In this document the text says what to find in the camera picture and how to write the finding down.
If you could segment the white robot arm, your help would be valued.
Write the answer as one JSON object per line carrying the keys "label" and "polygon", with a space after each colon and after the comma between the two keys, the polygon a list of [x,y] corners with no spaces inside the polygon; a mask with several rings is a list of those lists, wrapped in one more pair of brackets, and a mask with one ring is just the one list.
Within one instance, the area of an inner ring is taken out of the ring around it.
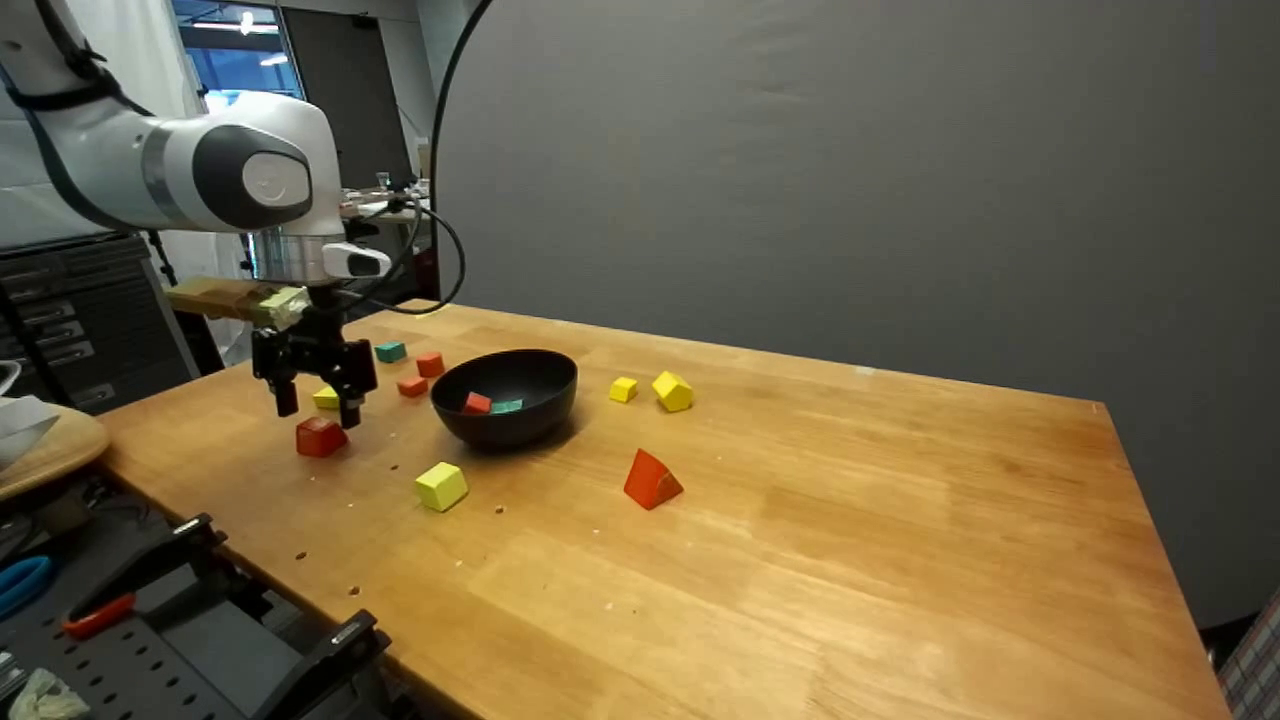
{"label": "white robot arm", "polygon": [[374,343],[341,331],[336,253],[348,253],[330,118],[295,96],[244,94],[208,118],[152,118],[125,96],[64,0],[0,0],[5,94],[24,113],[51,189],[103,228],[289,234],[323,243],[323,280],[270,298],[251,372],[294,418],[295,375],[322,375],[341,426],[375,388]]}

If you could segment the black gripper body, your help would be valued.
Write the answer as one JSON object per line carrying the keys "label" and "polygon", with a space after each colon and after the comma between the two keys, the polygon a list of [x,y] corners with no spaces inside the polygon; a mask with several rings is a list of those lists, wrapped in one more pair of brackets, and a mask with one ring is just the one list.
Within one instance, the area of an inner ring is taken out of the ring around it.
{"label": "black gripper body", "polygon": [[343,324],[316,309],[308,309],[294,327],[256,327],[251,372],[270,384],[289,384],[295,372],[314,372],[343,396],[375,388],[374,343],[348,340]]}

